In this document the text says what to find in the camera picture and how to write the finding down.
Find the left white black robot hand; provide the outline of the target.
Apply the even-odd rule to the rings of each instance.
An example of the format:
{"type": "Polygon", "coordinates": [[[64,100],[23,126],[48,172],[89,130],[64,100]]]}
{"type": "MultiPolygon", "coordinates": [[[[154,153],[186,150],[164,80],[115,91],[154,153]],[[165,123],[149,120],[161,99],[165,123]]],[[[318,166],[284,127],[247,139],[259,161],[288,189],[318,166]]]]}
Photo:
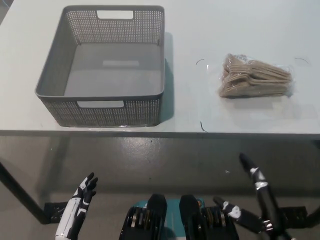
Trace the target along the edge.
{"type": "Polygon", "coordinates": [[[98,178],[90,173],[77,187],[72,198],[67,202],[55,233],[55,240],[77,240],[86,218],[98,178]]]}

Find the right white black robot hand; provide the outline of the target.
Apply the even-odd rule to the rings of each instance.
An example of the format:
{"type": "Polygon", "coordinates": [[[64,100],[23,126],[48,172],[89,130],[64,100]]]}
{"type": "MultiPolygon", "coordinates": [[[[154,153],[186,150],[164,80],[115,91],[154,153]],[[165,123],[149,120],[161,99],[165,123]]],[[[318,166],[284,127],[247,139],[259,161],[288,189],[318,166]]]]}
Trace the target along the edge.
{"type": "Polygon", "coordinates": [[[244,153],[239,154],[239,161],[253,183],[261,216],[218,196],[213,198],[214,203],[234,223],[260,235],[262,240],[292,240],[293,238],[286,230],[278,202],[260,168],[244,153]]]}

